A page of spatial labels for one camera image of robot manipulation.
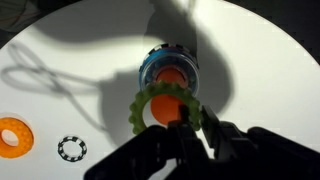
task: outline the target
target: green gear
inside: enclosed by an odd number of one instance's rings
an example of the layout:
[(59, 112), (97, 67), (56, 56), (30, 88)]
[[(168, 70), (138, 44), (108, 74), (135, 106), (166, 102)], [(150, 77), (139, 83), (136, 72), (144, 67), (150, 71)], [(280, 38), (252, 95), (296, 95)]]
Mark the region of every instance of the green gear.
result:
[(192, 128), (195, 131), (200, 130), (200, 102), (192, 96), (190, 90), (181, 88), (178, 83), (168, 84), (160, 81), (159, 83), (148, 85), (145, 90), (137, 93), (135, 102), (130, 105), (131, 115), (129, 122), (133, 124), (134, 134), (139, 134), (147, 128), (142, 117), (144, 106), (151, 98), (162, 94), (168, 94), (180, 99), (189, 109), (189, 120)]

